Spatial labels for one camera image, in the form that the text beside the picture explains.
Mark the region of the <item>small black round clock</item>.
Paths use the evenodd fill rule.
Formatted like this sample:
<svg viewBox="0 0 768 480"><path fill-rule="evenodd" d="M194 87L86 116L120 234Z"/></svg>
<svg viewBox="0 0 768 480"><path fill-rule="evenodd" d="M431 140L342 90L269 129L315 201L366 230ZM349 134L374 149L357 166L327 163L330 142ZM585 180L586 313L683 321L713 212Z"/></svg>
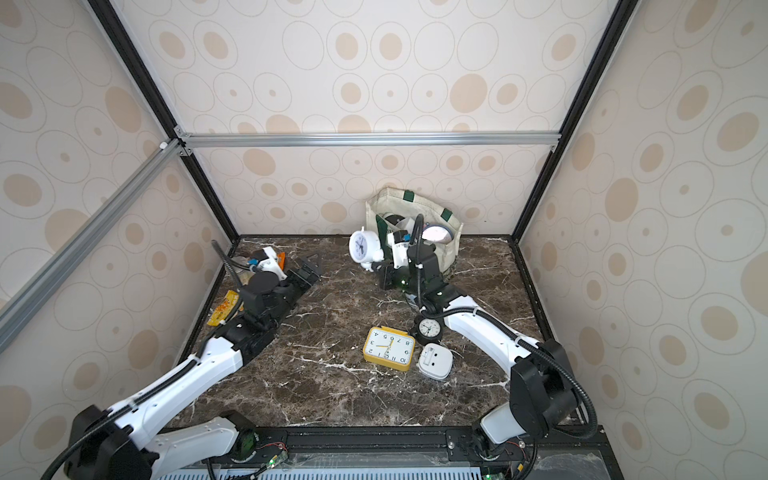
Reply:
<svg viewBox="0 0 768 480"><path fill-rule="evenodd" d="M422 346L439 344L443 337L444 325L440 320L417 315L409 330L411 336Z"/></svg>

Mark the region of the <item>black-backed white twin-bell clock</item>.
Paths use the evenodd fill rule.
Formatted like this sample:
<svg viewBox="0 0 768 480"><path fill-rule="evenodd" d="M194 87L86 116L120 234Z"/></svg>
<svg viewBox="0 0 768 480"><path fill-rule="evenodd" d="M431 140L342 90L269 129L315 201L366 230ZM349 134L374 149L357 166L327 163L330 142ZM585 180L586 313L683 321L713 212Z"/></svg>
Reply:
<svg viewBox="0 0 768 480"><path fill-rule="evenodd" d="M398 214L390 214L384 217L388 227L393 230L406 230L408 219Z"/></svg>

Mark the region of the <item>small white round clock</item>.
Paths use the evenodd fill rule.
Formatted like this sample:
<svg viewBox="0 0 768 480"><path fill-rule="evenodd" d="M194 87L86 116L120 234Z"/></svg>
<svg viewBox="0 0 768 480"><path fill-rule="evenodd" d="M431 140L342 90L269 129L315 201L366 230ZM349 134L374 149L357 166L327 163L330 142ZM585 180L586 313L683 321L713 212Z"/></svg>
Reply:
<svg viewBox="0 0 768 480"><path fill-rule="evenodd" d="M361 229L349 238L349 254L352 260L365 270L372 272L373 264L384 260L384 250L378 234Z"/></svg>

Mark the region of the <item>yellow rectangular alarm clock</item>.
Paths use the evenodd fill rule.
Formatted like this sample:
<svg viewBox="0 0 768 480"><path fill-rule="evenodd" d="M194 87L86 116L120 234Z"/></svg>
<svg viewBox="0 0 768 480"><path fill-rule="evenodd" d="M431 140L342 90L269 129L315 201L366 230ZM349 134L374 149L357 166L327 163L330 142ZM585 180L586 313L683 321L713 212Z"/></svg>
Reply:
<svg viewBox="0 0 768 480"><path fill-rule="evenodd" d="M410 370L415 346L415 339L405 331L372 327L363 345L363 358L376 365L406 372Z"/></svg>

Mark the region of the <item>white square clock face-down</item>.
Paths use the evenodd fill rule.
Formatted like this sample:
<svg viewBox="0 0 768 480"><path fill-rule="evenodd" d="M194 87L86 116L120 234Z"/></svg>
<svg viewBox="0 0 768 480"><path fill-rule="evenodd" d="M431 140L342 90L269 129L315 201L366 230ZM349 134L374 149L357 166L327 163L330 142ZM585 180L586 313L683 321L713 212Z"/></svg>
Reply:
<svg viewBox="0 0 768 480"><path fill-rule="evenodd" d="M453 368L453 353L437 343L429 343L423 347L417 367L427 378L446 380Z"/></svg>

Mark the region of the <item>blue round clock beige face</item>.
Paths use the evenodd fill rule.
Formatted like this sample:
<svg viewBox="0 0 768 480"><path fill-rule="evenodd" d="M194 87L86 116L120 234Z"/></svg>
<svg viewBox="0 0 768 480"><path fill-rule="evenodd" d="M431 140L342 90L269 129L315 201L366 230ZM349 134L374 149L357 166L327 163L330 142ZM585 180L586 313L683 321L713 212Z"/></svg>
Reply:
<svg viewBox="0 0 768 480"><path fill-rule="evenodd" d="M449 244L453 241L453 232L442 225L428 224L424 227L422 232L422 239L425 242L431 242L435 244Z"/></svg>

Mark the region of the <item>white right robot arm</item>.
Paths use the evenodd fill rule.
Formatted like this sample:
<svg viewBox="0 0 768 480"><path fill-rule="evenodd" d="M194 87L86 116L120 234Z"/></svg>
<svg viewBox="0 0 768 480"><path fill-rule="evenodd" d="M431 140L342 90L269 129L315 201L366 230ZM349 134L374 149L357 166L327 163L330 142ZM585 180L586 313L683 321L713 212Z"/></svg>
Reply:
<svg viewBox="0 0 768 480"><path fill-rule="evenodd" d="M598 433L594 403L575 379L564 347L553 339L540 342L514 330L447 282L433 246L410 246L403 266L384 260L371 269L381 288L404 292L418 321L434 321L439 329L462 335L508 375L509 400L481 418L478 439L497 446L514 437L542 440L553 431L565 433L560 423L580 406L587 413L587 424L568 435L588 440Z"/></svg>

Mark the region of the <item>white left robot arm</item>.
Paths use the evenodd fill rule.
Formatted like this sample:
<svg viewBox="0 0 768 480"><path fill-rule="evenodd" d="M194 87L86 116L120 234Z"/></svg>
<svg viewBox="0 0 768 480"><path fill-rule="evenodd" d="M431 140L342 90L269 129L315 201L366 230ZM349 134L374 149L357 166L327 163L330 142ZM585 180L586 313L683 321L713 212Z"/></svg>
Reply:
<svg viewBox="0 0 768 480"><path fill-rule="evenodd" d="M210 387L256 358L322 275L315 255L299 259L288 272L263 255L251 269L247 283L233 279L238 301L197 351L136 394L106 410L91 405L73 419L69 445L44 478L63 472L70 479L158 479L208 457L252 456L253 427L236 413L163 430Z"/></svg>

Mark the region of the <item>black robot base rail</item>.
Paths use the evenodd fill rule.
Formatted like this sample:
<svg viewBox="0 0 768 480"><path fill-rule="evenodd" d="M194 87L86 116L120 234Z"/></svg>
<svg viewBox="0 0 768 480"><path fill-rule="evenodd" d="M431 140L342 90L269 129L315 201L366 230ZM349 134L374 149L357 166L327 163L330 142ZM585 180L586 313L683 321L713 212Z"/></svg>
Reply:
<svg viewBox="0 0 768 480"><path fill-rule="evenodd" d="M172 467L166 479L620 479L604 433L513 438L479 454L469 426L260 427L240 449Z"/></svg>

